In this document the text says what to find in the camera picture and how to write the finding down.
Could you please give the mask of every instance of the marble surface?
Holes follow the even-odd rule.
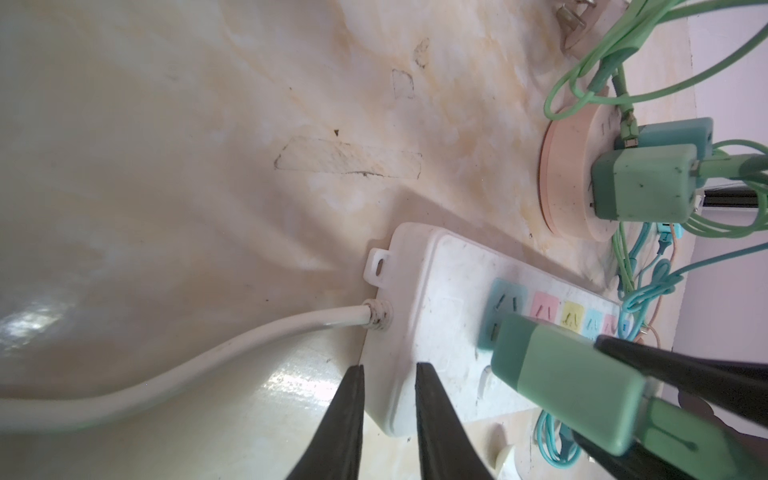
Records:
[[[0,395],[110,392],[283,316],[359,304],[375,293],[367,251],[404,221],[611,292],[608,244],[554,237],[538,205],[541,108],[573,63],[552,5],[3,2]],[[690,75],[684,26],[631,60],[632,91]],[[693,117],[693,92],[637,113]],[[4,478],[283,478],[363,338],[288,339],[122,422],[2,438]],[[492,462],[534,419],[468,430]],[[361,478],[419,477],[413,439],[366,420],[364,445]],[[526,479],[596,468],[530,456]]]

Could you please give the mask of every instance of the power strip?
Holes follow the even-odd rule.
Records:
[[[437,370],[462,422],[532,409],[491,372],[495,318],[505,309],[589,337],[614,335],[619,306],[440,227],[403,223],[389,250],[372,249],[363,278],[392,305],[392,322],[369,331],[366,411],[390,436],[416,432],[415,366]]]

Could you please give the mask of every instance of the teal outlet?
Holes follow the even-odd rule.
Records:
[[[504,318],[510,313],[522,314],[527,300],[528,289],[524,286],[500,278],[494,280],[480,325],[478,350],[493,350]]]

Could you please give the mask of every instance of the white power cord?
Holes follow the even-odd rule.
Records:
[[[0,432],[51,432],[110,422],[171,397],[204,373],[258,346],[299,333],[341,326],[383,329],[391,317],[389,304],[379,300],[301,313],[258,326],[153,379],[107,395],[72,400],[0,399]]]

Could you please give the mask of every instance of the pink outlet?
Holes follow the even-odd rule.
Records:
[[[610,336],[616,336],[616,332],[618,330],[618,320],[616,319],[616,316],[614,315],[605,315],[605,318],[603,318],[603,335],[610,335]]]
[[[531,316],[539,320],[556,323],[558,321],[560,300],[549,293],[536,292],[531,304]]]

